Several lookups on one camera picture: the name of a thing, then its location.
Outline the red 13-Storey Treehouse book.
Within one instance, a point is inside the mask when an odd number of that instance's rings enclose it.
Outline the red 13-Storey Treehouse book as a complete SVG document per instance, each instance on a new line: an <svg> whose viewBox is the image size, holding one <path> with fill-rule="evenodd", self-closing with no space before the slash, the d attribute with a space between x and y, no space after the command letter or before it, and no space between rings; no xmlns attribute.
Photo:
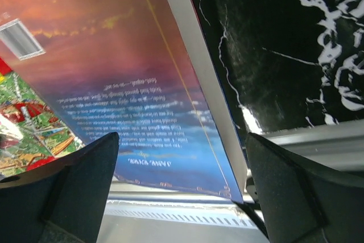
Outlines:
<svg viewBox="0 0 364 243"><path fill-rule="evenodd" d="M1 61L1 179L69 155L83 142Z"/></svg>

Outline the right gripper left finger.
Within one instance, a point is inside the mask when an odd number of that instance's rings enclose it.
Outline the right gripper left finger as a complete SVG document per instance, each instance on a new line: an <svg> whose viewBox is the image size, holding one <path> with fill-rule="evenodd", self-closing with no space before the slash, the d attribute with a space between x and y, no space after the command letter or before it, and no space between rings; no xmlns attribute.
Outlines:
<svg viewBox="0 0 364 243"><path fill-rule="evenodd" d="M119 150L108 133L1 180L1 242L96 242Z"/></svg>

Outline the blue orange Jane Eyre book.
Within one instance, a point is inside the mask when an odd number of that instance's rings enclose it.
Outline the blue orange Jane Eyre book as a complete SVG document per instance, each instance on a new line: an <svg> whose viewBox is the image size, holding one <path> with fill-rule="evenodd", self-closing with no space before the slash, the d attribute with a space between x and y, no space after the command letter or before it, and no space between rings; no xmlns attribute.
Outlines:
<svg viewBox="0 0 364 243"><path fill-rule="evenodd" d="M117 180L243 200L167 0L1 0L1 61Z"/></svg>

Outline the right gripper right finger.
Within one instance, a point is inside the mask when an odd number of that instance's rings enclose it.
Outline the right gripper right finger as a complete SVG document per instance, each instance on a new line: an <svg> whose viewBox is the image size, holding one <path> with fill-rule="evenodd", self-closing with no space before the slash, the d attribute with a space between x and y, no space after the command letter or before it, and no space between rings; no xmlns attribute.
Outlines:
<svg viewBox="0 0 364 243"><path fill-rule="evenodd" d="M255 133L246 152L270 242L363 242L363 178Z"/></svg>

